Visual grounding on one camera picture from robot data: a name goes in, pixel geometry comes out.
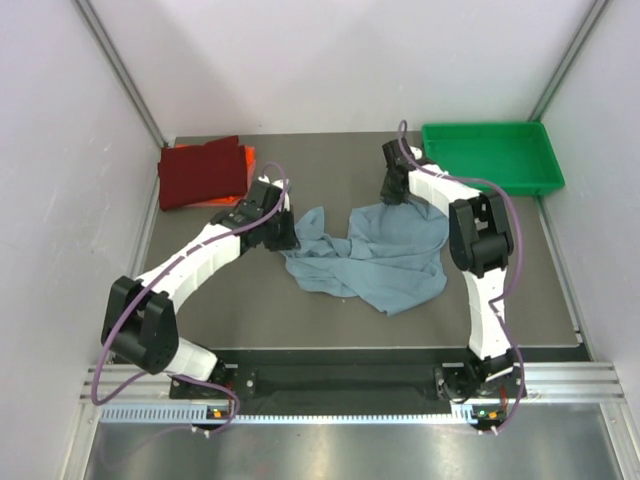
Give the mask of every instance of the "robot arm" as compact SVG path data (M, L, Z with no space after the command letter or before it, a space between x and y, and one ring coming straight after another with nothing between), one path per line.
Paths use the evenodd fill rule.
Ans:
M462 271L469 293L473 376L484 383L510 373L511 345L489 304L504 290L508 256L513 252L504 203L496 192L481 192L443 178L446 172L429 160L421 160L422 151L410 150L405 143L405 151L411 151L431 174L415 169L404 159L398 142L393 140L382 147L387 175L381 198L387 204L399 204L412 194L449 217L451 257ZM503 302L495 302L494 307L504 318Z
M243 233L231 233L267 215L277 205L282 189L282 181L271 183L267 177L260 177L251 185L246 199L233 210L218 213L196 238L162 265L135 280L119 278L111 287L102 343L132 299L173 265L122 325L111 350L150 374L167 372L219 381L224 365L214 353L178 335L176 313L208 278L250 248L260 243L272 251L299 246L286 193L284 205L269 220Z

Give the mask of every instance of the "green tray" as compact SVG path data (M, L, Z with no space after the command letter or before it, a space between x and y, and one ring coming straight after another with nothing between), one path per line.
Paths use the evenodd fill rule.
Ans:
M431 124L422 127L422 139L442 169L490 180L511 195L546 195L564 186L541 123Z

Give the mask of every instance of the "red towel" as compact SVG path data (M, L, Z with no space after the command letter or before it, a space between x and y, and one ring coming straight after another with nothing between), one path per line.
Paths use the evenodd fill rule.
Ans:
M158 163L160 209L245 195L246 154L238 142L233 136L204 145L163 148Z

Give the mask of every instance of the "metal frame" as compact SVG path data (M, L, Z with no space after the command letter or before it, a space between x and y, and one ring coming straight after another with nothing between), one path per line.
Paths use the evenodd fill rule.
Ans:
M631 421L630 412L624 399L624 392L610 363L566 362L527 363L528 397L523 403L558 404L591 403L599 404L607 425L613 450L616 454L624 478L637 478L640 472L640 442ZM131 365L108 365L103 370L99 395L103 396L139 370ZM80 396L74 441L69 448L60 478L76 480L84 477L89 454L100 418L109 407L96 407L91 403L90 388L95 368L90 368ZM127 406L139 410L154 411L175 408L179 405L209 405L221 407L227 404L221 400L188 401L170 400L171 380L164 374L142 377L113 400L113 405ZM471 400L469 405L483 405L491 402ZM452 414L397 415L397 416L252 416L240 415L238 424L460 424L468 423L463 410L454 409ZM135 419L123 418L120 423L139 423ZM170 423L180 423L174 419ZM182 423L191 423L185 419Z
M107 31L105 30L102 22L100 21L100 17L96 13L93 5L89 0L73 0L73 3L78 9L80 16L84 19L89 30L97 41L100 49L104 53L107 62L111 65L113 72L116 77L120 81L124 91L126 92L131 104L136 109L138 114L140 115L140 119L142 123L144 123L147 130L149 130L149 134L153 137L156 144L162 148L167 145L167 141L162 135L158 124L151 115L149 108L147 107L142 95L140 95L140 91L136 87L135 82L131 78L131 75L127 71L127 68L124 65L124 62L120 58L118 51L116 50L113 42L109 38Z
M592 34L598 21L602 18L611 0L595 0L580 27L572 38L562 60L556 67L540 99L536 103L529 119L539 121L548 109L554 95L559 90L577 56ZM87 23L92 35L96 39L116 77L122 84L132 105L138 111L150 135L159 147L167 145L162 132L153 119L139 90L128 73L124 63L105 31L90 0L73 0L82 18ZM152 193L146 222L140 233L138 248L133 258L131 271L137 275L142 271L146 251L149 245L150 233L153 229L157 213L156 183ZM569 306L572 322L576 332L585 336L587 346L590 345L588 335L581 324L582 315L577 301L573 296L570 277L566 272L562 255L555 241L553 228L545 210L544 201L538 199L538 209L541 223L553 257L558 277ZM640 440L631 417L629 407L624 399L624 393L618 381L615 369L610 363L578 362L578 363L527 363L527 389L529 395L524 403L596 403L601 406L603 418L611 438L613 450L617 457L624 478L638 478L640 476ZM107 366L104 370L103 381L99 390L100 395L110 391L122 380L128 378L137 369L131 366ZM85 475L89 454L93 446L99 420L103 408L95 407L89 399L89 385L93 369L89 369L87 379L79 400L78 411L73 424L72 442L65 456L64 465L59 477L64 479L80 479ZM126 389L117 399L115 405L124 403L146 405L148 408L166 405L189 405L190 401L169 400L170 381L164 375L143 377L137 383ZM215 405L220 401L207 401L208 405ZM239 423L342 423L342 422L376 422L411 423L418 421L429 423L427 417L407 419L404 416L376 420L375 418L358 418L358 416L329 417L265 417L240 416ZM440 420L455 421L453 417L441 417Z
M529 115L530 122L539 122L542 119L542 116L549 108L553 97L560 89L560 86L564 82L569 70L571 70L576 58L578 58L582 48L593 33L594 28L602 18L603 13L610 3L611 0L594 0L591 4L589 11L582 19L582 22L580 22L578 30L571 39L567 50L565 50L564 55L562 55L560 63L553 72L553 75L551 75L549 83L545 86L536 106L533 108L531 115Z

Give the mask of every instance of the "blue cloth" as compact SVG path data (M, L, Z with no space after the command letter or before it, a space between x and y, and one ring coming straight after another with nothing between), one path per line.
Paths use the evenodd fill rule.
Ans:
M307 292L359 296L390 316L432 299L447 283L440 249L449 222L433 206L356 208L346 239L324 232L322 207L307 212L295 228L301 248L282 253L287 271Z

